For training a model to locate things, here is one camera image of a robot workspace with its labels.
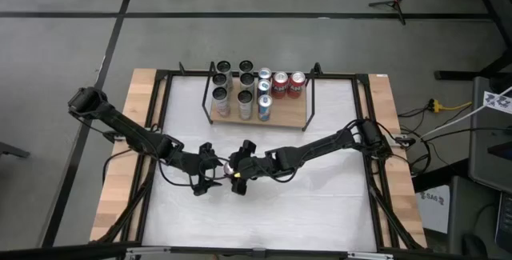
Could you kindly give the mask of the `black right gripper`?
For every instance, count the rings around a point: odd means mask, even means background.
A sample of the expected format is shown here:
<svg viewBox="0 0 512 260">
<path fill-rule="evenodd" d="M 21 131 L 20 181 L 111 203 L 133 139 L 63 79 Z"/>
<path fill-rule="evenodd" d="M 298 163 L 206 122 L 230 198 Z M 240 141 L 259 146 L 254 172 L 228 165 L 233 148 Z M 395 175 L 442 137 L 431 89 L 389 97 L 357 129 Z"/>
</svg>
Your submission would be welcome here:
<svg viewBox="0 0 512 260">
<path fill-rule="evenodd" d="M 270 177 L 276 178 L 282 170 L 280 162 L 276 158 L 266 155 L 263 158 L 252 156 L 256 150 L 256 144 L 250 140 L 244 140 L 238 152 L 234 154 L 234 176 L 230 180 L 231 191 L 238 195 L 245 195 L 247 180 L 250 178 Z"/>
</svg>

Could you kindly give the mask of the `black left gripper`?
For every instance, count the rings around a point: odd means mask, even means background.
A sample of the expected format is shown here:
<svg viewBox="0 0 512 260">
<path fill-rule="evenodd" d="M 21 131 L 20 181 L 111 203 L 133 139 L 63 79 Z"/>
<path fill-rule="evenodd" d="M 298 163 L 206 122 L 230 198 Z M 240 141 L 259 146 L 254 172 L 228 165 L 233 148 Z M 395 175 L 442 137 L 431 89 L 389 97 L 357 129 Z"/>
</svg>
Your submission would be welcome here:
<svg viewBox="0 0 512 260">
<path fill-rule="evenodd" d="M 182 170 L 190 176 L 199 176 L 205 174 L 207 170 L 215 170 L 218 164 L 218 156 L 210 142 L 199 147 L 199 154 L 182 153 Z M 193 184 L 193 192 L 195 196 L 201 196 L 206 194 L 209 188 L 221 185 L 220 182 L 213 180 L 201 180 Z"/>
</svg>

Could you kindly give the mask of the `silver Celsius can orange print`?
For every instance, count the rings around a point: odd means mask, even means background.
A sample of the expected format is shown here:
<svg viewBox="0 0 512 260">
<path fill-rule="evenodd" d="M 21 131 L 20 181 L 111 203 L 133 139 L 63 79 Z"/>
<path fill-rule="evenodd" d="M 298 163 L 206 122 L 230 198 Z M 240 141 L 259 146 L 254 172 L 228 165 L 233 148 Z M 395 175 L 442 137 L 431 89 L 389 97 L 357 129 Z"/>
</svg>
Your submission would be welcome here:
<svg viewBox="0 0 512 260">
<path fill-rule="evenodd" d="M 238 114 L 240 119 L 249 120 L 252 117 L 253 94 L 248 90 L 241 90 L 238 93 Z"/>
</svg>

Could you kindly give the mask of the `silver Celsius can green print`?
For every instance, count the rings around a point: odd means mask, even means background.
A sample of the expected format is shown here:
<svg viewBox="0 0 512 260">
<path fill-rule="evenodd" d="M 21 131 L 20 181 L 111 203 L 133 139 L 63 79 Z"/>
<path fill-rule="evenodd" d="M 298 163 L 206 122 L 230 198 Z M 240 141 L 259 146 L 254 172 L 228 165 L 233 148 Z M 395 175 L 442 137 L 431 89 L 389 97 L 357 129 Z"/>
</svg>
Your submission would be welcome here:
<svg viewBox="0 0 512 260">
<path fill-rule="evenodd" d="M 217 87 L 212 92 L 213 103 L 215 105 L 215 109 L 219 115 L 222 117 L 228 117 L 230 115 L 230 101 L 229 101 L 229 93 L 226 88 Z"/>
</svg>

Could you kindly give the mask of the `grey chair leg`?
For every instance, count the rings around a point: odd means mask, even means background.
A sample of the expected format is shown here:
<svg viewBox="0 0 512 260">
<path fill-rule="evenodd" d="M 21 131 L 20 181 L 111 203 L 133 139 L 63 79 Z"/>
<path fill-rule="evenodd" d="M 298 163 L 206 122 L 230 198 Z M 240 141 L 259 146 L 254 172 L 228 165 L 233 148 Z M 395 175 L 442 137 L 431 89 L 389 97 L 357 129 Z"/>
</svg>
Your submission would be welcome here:
<svg viewBox="0 0 512 260">
<path fill-rule="evenodd" d="M 0 142 L 0 156 L 1 155 L 13 155 L 18 158 L 27 158 L 30 156 L 30 152 L 11 146 L 4 142 Z"/>
</svg>

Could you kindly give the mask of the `white cardboard box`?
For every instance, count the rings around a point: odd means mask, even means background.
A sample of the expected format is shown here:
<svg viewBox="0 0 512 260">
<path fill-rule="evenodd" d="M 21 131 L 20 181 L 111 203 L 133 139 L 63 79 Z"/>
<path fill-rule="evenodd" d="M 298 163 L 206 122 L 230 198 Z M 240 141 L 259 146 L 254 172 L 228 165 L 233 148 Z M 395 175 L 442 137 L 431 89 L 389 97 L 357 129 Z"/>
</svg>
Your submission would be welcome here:
<svg viewBox="0 0 512 260">
<path fill-rule="evenodd" d="M 446 234 L 450 212 L 450 188 L 438 186 L 416 193 L 422 226 Z"/>
</svg>

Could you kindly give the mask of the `grey desk top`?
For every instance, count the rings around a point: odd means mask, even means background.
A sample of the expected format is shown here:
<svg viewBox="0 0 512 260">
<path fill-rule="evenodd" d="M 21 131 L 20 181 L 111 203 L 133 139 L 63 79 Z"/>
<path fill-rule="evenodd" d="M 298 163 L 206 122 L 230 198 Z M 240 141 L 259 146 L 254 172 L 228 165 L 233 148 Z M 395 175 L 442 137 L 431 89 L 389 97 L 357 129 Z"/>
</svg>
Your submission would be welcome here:
<svg viewBox="0 0 512 260">
<path fill-rule="evenodd" d="M 512 194 L 512 160 L 491 154 L 492 146 L 512 141 L 512 114 L 485 108 L 470 117 L 469 176 L 485 186 Z"/>
<path fill-rule="evenodd" d="M 450 183 L 448 252 L 462 254 L 465 234 L 480 238 L 490 258 L 512 260 L 512 253 L 494 240 L 501 193 L 466 178 L 453 177 Z"/>
</svg>

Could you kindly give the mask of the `black computer mouse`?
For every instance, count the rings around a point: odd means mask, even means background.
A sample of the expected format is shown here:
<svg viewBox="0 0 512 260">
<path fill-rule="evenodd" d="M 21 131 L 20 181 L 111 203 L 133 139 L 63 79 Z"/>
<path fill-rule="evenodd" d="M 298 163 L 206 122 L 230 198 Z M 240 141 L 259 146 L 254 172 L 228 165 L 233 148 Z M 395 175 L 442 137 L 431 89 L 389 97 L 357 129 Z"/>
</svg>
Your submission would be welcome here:
<svg viewBox="0 0 512 260">
<path fill-rule="evenodd" d="M 484 241 L 475 234 L 464 234 L 462 236 L 462 254 L 476 258 L 486 258 L 488 256 Z"/>
</svg>

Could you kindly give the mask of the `white paper tag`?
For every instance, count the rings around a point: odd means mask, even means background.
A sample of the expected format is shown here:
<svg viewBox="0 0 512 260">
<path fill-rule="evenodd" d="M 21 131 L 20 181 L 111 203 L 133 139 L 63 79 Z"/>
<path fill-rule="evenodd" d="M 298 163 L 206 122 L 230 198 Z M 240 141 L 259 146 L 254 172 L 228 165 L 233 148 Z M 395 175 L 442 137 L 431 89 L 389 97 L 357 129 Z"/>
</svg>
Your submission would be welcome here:
<svg viewBox="0 0 512 260">
<path fill-rule="evenodd" d="M 512 97 L 484 92 L 482 104 L 494 110 L 512 114 Z"/>
</svg>

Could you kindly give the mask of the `black laptop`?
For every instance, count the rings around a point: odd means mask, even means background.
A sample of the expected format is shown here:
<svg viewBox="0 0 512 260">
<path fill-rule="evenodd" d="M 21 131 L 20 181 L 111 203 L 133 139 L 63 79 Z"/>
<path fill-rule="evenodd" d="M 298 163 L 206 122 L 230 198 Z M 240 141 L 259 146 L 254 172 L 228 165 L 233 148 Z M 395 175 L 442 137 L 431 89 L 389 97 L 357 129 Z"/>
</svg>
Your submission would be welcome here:
<svg viewBox="0 0 512 260">
<path fill-rule="evenodd" d="M 494 240 L 501 249 L 512 254 L 512 194 L 501 193 Z"/>
</svg>

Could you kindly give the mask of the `black aluminium table frame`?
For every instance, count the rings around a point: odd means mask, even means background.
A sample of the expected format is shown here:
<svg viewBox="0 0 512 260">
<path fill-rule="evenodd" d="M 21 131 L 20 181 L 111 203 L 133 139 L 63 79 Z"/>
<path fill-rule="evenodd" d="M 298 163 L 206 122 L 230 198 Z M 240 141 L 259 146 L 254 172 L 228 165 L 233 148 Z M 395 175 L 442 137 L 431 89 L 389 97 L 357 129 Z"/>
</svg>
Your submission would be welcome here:
<svg viewBox="0 0 512 260">
<path fill-rule="evenodd" d="M 128 118 L 138 124 L 163 127 L 166 116 L 166 100 L 170 97 L 172 81 L 175 77 L 209 77 L 213 73 L 208 70 L 158 70 L 134 69 L 130 87 L 124 104 L 124 112 Z M 356 113 L 384 121 L 389 128 L 398 127 L 398 118 L 391 93 L 390 82 L 386 76 L 376 74 L 338 74 L 324 73 L 318 63 L 307 73 L 310 84 L 317 86 L 319 80 L 350 80 L 354 88 Z M 409 167 L 404 162 L 404 153 L 385 164 L 366 160 L 364 169 L 367 178 L 372 178 L 386 204 L 392 209 L 399 220 L 419 245 L 426 245 L 426 237 L 422 228 L 418 204 L 413 198 L 413 182 L 409 176 Z M 94 219 L 91 238 L 96 239 L 106 232 L 107 228 L 120 217 L 122 208 L 134 197 L 147 175 L 154 175 L 156 165 L 143 156 L 132 152 L 120 156 L 113 161 L 114 169 L 106 174 L 107 185 L 102 188 L 100 201 Z M 149 211 L 150 196 L 146 195 L 137 204 L 134 213 L 124 225 L 116 241 L 140 241 L 146 229 L 146 216 Z M 406 244 L 400 239 L 398 232 L 386 219 L 384 209 L 374 198 L 369 199 L 372 223 L 375 225 L 375 237 L 378 248 L 401 249 Z"/>
</svg>

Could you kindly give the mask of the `black desk frame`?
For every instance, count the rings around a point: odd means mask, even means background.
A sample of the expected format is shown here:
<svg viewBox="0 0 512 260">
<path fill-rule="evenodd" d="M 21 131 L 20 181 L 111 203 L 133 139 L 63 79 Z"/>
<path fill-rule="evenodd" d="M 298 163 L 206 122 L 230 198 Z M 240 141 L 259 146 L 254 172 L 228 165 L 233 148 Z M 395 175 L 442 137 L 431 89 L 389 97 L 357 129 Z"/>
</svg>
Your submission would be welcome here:
<svg viewBox="0 0 512 260">
<path fill-rule="evenodd" d="M 496 25 L 502 39 L 506 45 L 505 51 L 501 56 L 492 61 L 491 64 L 485 66 L 480 71 L 454 71 L 454 70 L 436 70 L 434 78 L 436 80 L 446 81 L 471 81 L 476 77 L 492 78 L 503 77 L 506 73 L 503 70 L 512 64 L 512 38 L 506 31 L 503 21 L 498 16 L 498 12 L 493 7 L 491 0 L 482 0 L 488 15 L 492 22 Z"/>
</svg>

